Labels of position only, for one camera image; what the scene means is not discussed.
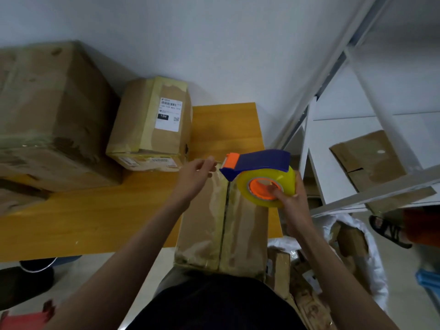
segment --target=wooden table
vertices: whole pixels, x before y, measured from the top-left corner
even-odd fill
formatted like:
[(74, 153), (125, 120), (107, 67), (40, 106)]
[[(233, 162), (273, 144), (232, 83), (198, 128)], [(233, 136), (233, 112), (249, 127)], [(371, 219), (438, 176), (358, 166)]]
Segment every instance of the wooden table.
[[(194, 107), (190, 159), (264, 149), (255, 103)], [(177, 173), (125, 171), (124, 182), (52, 194), (0, 218), (0, 262), (117, 251), (171, 194)], [(180, 219), (164, 247), (176, 245)], [(281, 237), (276, 209), (269, 238)]]

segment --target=sandal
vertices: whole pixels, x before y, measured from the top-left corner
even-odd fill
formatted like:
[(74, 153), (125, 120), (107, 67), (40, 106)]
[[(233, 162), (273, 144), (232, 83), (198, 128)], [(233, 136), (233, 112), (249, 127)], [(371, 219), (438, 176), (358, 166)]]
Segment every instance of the sandal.
[[(382, 220), (382, 225), (380, 227), (376, 226), (376, 218)], [(391, 222), (389, 222), (388, 220), (382, 219), (375, 215), (370, 216), (369, 221), (371, 228), (373, 228), (373, 230), (379, 235), (383, 236), (384, 238), (387, 238), (388, 240), (394, 242), (395, 244), (397, 244), (402, 248), (410, 249), (412, 247), (412, 244), (410, 243), (403, 243), (399, 241), (399, 233), (402, 230), (401, 227), (396, 226)], [(391, 233), (391, 236), (385, 235), (387, 228), (389, 228), (389, 232)]]

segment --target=shelving unit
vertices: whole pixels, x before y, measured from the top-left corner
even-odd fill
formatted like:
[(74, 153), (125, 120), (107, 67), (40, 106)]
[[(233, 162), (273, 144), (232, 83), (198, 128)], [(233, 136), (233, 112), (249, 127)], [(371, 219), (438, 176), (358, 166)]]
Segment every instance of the shelving unit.
[[(289, 151), (298, 138), (303, 140), (301, 156), (311, 160), (324, 203), (312, 210), (314, 216), (365, 211), (367, 200), (426, 185), (437, 194), (405, 207), (440, 205), (440, 18), (435, 5), (440, 2), (376, 0), (365, 19), (369, 23), (360, 25), (308, 104), (305, 121), (279, 146)], [(358, 193), (329, 148), (378, 130), (385, 131), (408, 175)]]

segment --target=floor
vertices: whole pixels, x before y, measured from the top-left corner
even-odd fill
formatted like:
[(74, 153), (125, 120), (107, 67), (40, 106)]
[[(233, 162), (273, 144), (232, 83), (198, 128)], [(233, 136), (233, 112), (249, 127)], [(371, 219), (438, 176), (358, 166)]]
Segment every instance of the floor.
[[(356, 214), (366, 222), (367, 215)], [(440, 316), (429, 294), (415, 281), (414, 274), (420, 268), (432, 269), (440, 264), (440, 249), (413, 247), (405, 250), (373, 233), (388, 276), (388, 313), (401, 330), (440, 329)], [(84, 255), (79, 260), (56, 268), (56, 283), (49, 292), (11, 309), (12, 315), (41, 311), (43, 303), (53, 299), (60, 305), (77, 290), (105, 261), (111, 253)], [(157, 285), (173, 265), (173, 248), (162, 249), (145, 280), (120, 329), (123, 330), (152, 299)], [(0, 268), (16, 266), (2, 263)]]

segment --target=forearm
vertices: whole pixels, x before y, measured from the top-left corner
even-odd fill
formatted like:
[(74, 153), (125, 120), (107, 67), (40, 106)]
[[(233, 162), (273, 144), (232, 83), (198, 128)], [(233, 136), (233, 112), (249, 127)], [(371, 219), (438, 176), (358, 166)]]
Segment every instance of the forearm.
[(116, 330), (185, 206), (182, 201), (167, 201), (61, 306), (45, 330)]
[(318, 278), (338, 329), (398, 330), (312, 225), (301, 228), (297, 239)]

